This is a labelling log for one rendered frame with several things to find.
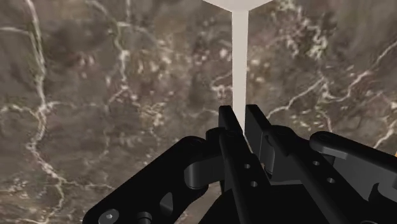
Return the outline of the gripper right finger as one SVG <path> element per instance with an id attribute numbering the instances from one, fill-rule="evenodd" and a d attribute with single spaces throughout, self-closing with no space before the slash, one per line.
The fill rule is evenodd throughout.
<path id="1" fill-rule="evenodd" d="M 273 183 L 300 181 L 329 224 L 397 224 L 397 157 L 327 131 L 304 139 L 246 106 L 245 136 Z"/>

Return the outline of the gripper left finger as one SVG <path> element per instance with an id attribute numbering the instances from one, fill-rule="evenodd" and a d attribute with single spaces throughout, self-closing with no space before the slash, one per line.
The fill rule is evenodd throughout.
<path id="1" fill-rule="evenodd" d="M 198 224 L 256 224 L 270 183 L 247 146 L 231 106 L 218 127 L 187 136 L 89 209 L 82 224 L 176 224 L 211 183 L 222 193 Z"/>

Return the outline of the white long-handled kitchen tool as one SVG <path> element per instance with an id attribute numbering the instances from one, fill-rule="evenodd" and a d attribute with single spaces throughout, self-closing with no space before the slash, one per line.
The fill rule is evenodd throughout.
<path id="1" fill-rule="evenodd" d="M 273 0 L 203 0 L 232 15 L 232 109 L 245 131 L 249 12 Z"/>

